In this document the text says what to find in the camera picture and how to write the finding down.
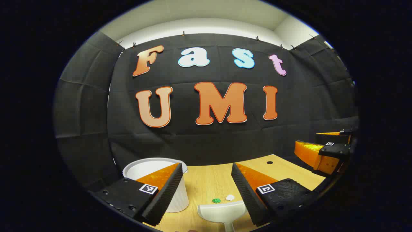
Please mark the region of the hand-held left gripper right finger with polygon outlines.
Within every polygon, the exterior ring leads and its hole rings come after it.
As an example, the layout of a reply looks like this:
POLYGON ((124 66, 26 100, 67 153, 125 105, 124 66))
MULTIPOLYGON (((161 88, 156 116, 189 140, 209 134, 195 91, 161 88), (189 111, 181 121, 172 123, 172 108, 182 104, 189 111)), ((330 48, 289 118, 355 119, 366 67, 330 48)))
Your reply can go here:
POLYGON ((231 177, 256 226, 290 220, 318 198, 293 179, 276 180, 240 163, 233 163, 231 177))

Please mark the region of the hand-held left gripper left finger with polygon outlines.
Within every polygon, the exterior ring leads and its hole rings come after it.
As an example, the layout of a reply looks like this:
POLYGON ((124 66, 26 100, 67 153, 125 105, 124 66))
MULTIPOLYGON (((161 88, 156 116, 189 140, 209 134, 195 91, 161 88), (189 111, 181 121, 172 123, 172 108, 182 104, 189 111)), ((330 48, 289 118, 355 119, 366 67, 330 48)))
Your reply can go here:
POLYGON ((157 226, 182 177, 182 163, 174 163, 138 179, 119 179, 112 185, 92 192, 92 196, 125 217, 157 226))

